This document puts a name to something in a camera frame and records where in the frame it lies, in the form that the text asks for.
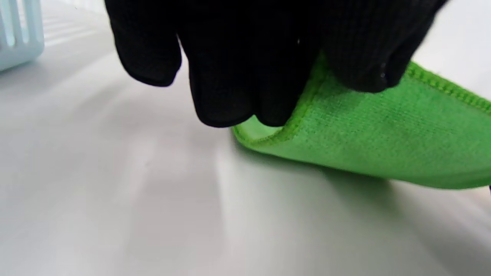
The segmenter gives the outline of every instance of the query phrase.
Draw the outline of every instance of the knit glove fabric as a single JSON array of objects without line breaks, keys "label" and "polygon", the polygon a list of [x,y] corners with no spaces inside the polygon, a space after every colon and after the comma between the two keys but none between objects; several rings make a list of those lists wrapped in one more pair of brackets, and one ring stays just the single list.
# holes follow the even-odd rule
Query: knit glove fabric
[{"label": "knit glove fabric", "polygon": [[397,85],[445,0],[106,0],[134,79],[172,84],[182,62],[199,119],[213,127],[290,117],[320,50],[347,88]]}]

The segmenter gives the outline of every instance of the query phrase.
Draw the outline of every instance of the gloved hand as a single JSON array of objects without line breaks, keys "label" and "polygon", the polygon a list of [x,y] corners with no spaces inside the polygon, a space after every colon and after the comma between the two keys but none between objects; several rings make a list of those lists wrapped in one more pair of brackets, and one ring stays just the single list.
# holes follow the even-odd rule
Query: gloved hand
[{"label": "gloved hand", "polygon": [[348,88],[396,85],[445,0],[105,0],[125,70],[172,84],[189,60],[194,106],[214,127],[282,126],[324,50]]}]

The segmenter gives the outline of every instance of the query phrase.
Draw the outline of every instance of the plastic basket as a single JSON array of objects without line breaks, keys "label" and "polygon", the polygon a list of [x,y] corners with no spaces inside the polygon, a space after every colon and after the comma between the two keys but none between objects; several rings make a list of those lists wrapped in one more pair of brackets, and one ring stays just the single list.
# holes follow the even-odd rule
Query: plastic basket
[{"label": "plastic basket", "polygon": [[0,71],[44,50],[40,0],[0,0]]}]

